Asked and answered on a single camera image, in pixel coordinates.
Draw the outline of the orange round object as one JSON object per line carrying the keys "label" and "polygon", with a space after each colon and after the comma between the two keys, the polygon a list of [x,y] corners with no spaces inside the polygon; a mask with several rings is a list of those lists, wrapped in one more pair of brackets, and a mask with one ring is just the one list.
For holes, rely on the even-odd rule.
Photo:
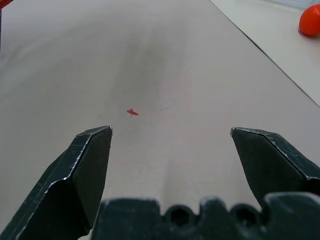
{"label": "orange round object", "polygon": [[320,34],[320,4],[307,8],[299,20],[299,31],[306,36]]}

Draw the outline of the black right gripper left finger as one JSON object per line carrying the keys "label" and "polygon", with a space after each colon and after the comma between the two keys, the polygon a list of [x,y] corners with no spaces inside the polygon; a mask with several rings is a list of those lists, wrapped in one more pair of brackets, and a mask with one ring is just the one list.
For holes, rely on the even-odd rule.
{"label": "black right gripper left finger", "polygon": [[113,129],[75,136],[44,171],[0,240],[79,240],[94,226],[105,188]]}

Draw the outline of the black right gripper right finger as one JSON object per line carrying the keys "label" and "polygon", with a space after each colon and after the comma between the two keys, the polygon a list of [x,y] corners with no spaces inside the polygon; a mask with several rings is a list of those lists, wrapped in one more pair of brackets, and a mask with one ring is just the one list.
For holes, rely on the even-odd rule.
{"label": "black right gripper right finger", "polygon": [[275,200],[288,210],[320,210],[320,167],[281,135],[233,127],[236,147],[248,185],[262,208]]}

